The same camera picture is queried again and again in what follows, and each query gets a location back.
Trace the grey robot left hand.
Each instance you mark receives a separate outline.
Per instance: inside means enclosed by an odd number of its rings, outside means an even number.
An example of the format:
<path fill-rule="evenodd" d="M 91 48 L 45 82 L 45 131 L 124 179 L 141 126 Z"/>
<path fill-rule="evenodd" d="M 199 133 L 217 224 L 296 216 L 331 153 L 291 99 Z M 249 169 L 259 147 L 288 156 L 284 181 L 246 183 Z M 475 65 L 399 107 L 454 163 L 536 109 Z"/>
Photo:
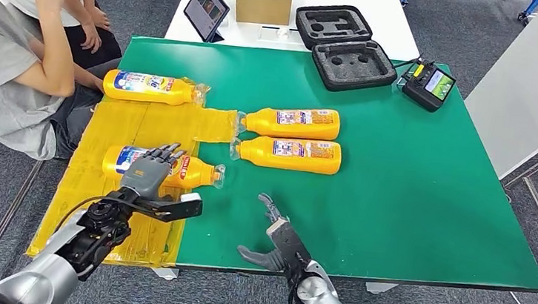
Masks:
<path fill-rule="evenodd" d="M 180 143 L 150 149 L 136 159 L 120 179 L 120 186 L 134 191 L 142 199 L 159 201 L 160 185 L 170 173 L 173 163 L 186 151 Z"/>

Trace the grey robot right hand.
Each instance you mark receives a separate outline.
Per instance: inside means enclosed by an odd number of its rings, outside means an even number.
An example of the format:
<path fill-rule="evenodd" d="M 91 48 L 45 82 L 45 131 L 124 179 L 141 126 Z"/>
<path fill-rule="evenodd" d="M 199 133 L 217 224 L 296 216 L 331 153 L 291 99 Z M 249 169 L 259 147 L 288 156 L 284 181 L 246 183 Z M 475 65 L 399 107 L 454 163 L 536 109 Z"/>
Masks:
<path fill-rule="evenodd" d="M 266 216 L 271 222 L 269 230 L 272 230 L 277 222 L 282 218 L 279 213 L 279 209 L 274 204 L 274 201 L 267 194 L 260 193 L 258 199 L 264 203 L 267 208 Z M 253 252 L 249 250 L 244 245 L 238 245 L 236 247 L 237 252 L 240 254 L 240 257 L 253 265 L 257 265 L 261 268 L 266 268 L 269 271 L 284 271 L 285 270 L 285 261 L 282 254 L 278 251 L 277 248 L 274 248 L 272 251 L 260 254 L 260 252 Z"/>

